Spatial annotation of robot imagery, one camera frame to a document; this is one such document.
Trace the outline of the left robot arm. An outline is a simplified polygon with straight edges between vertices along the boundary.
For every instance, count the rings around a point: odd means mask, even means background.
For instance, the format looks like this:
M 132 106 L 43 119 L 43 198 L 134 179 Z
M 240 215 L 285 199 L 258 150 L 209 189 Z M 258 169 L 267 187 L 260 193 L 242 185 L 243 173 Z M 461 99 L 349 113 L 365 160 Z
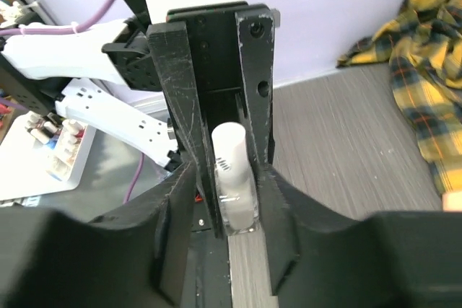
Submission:
M 237 2 L 172 10 L 165 22 L 145 28 L 135 19 L 79 34 L 27 27 L 10 32 L 1 47 L 1 83 L 31 111 L 80 120 L 154 161 L 154 119 L 100 91 L 96 81 L 161 91 L 213 225 L 246 233 L 261 219 L 258 165 L 274 154 L 279 24 L 276 9 Z

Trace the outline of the white nail polish cap brush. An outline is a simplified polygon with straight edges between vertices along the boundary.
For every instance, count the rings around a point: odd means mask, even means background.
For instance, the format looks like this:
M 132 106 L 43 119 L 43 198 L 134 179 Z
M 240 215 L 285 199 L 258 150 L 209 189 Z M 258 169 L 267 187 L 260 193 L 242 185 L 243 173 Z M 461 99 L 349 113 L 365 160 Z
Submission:
M 236 188 L 248 179 L 246 131 L 239 123 L 227 122 L 212 131 L 212 144 L 219 183 Z

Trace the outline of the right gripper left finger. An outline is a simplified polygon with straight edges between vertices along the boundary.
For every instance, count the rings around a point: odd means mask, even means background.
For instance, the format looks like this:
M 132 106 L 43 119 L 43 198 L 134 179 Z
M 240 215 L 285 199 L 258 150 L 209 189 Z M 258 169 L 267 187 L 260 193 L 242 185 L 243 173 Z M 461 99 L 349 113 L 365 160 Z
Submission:
M 3 307 L 179 307 L 196 166 L 96 217 L 1 210 Z

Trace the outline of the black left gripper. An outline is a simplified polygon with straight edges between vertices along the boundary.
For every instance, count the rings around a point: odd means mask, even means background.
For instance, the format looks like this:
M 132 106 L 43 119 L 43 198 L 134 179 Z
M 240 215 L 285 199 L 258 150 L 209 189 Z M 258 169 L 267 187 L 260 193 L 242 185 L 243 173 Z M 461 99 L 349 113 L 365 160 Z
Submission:
M 208 124 L 242 121 L 250 162 L 273 162 L 274 41 L 280 13 L 242 1 L 171 10 L 167 20 L 171 23 L 148 27 L 149 49 L 176 137 L 196 164 L 198 188 L 215 236 L 221 238 L 202 111 Z

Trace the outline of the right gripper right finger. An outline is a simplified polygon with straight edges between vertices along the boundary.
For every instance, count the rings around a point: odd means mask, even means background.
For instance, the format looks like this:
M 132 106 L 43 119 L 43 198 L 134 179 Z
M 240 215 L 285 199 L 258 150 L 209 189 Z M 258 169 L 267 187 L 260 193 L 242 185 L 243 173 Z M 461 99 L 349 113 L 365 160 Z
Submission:
M 280 307 L 459 307 L 461 215 L 386 211 L 356 221 L 270 165 L 258 192 Z

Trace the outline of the white nail polish bottle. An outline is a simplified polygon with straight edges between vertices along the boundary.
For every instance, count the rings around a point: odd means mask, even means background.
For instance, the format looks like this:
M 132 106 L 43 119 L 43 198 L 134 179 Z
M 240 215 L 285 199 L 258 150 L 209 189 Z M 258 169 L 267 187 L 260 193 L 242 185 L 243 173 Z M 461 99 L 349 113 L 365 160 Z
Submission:
M 226 235 L 253 232 L 258 223 L 259 210 L 252 169 L 216 163 L 215 182 Z

